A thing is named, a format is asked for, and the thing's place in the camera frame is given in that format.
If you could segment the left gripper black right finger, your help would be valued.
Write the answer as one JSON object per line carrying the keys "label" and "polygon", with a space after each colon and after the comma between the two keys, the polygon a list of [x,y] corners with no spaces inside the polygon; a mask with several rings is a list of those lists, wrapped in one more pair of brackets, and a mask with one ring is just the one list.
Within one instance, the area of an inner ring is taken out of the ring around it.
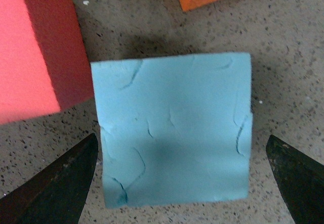
{"label": "left gripper black right finger", "polygon": [[323,223],[323,165],[274,135],[266,153],[294,222]]}

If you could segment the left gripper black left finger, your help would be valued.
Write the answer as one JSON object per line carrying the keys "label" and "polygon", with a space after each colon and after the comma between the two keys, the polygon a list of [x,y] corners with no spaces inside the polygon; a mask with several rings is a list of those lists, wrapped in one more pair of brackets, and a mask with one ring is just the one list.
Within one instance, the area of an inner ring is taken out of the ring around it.
{"label": "left gripper black left finger", "polygon": [[1,223],[78,223],[97,158],[98,140],[92,133],[1,198]]}

